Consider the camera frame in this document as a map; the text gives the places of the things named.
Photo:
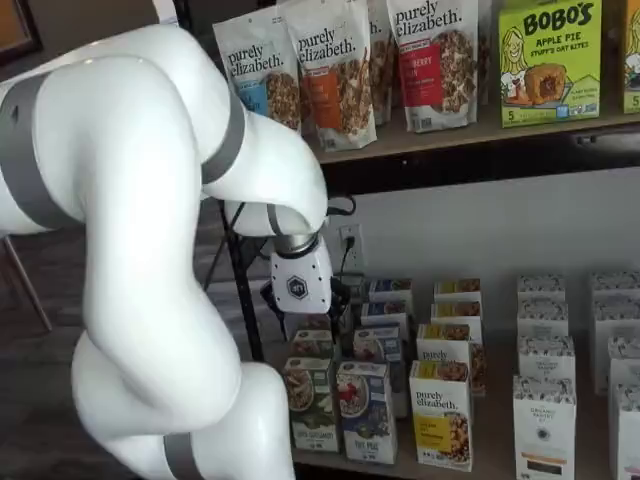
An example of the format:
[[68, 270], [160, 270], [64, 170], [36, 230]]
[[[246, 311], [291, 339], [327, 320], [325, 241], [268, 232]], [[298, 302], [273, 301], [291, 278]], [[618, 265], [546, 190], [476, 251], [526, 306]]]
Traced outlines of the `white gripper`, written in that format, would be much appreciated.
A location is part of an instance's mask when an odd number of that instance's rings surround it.
[[332, 264], [325, 242], [296, 258], [271, 255], [271, 281], [260, 295], [274, 313], [281, 334], [287, 339], [285, 314], [326, 314], [335, 330], [350, 329], [351, 291], [332, 277]]

